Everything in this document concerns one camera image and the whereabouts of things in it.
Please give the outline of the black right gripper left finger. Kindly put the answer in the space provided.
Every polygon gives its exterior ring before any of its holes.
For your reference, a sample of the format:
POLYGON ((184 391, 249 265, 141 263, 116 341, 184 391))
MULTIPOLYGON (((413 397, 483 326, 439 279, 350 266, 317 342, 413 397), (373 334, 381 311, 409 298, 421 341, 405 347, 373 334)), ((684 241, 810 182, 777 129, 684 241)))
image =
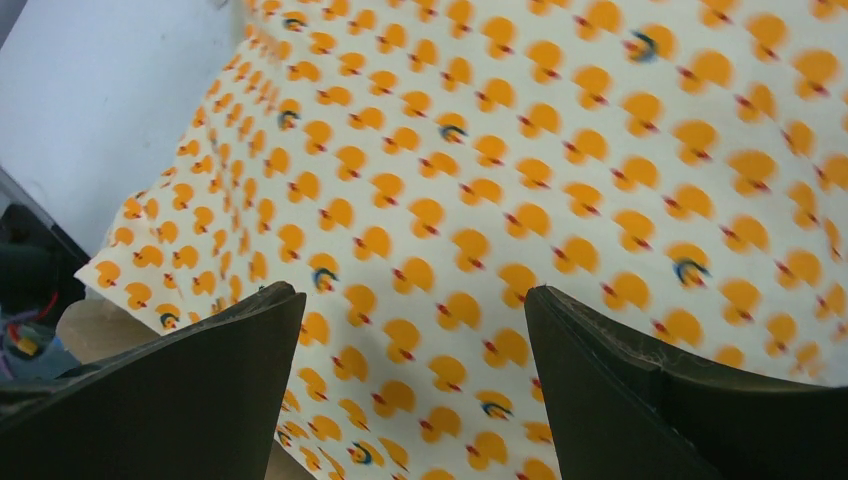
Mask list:
POLYGON ((235 306, 48 380, 1 388, 5 479, 261 479, 306 295, 235 306))

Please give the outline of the wooden pet bed frame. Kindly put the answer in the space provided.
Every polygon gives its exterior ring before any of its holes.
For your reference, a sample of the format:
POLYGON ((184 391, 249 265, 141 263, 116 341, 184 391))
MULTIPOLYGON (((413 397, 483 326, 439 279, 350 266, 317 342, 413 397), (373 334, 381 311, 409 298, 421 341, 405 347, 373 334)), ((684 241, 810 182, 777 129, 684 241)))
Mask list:
POLYGON ((84 299, 68 306, 57 323, 56 333, 82 364, 125 353, 160 337, 104 299, 84 299))

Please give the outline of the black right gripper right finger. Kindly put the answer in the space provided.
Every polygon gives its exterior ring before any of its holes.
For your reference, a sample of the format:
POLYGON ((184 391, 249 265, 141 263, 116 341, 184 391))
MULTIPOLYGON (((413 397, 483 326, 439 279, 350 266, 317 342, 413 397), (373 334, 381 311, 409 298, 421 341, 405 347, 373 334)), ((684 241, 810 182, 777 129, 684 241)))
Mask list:
POLYGON ((567 479, 843 479, 847 391, 690 354, 548 285, 524 307, 567 479))

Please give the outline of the orange patterned bed cushion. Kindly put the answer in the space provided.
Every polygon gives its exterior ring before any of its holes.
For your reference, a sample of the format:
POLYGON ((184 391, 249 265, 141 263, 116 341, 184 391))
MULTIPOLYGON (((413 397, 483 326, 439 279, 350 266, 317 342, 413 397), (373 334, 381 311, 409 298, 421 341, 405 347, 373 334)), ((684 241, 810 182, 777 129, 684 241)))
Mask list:
POLYGON ((565 479, 523 307, 847 381, 843 1, 249 1, 79 279, 168 334, 307 296, 317 479, 565 479))

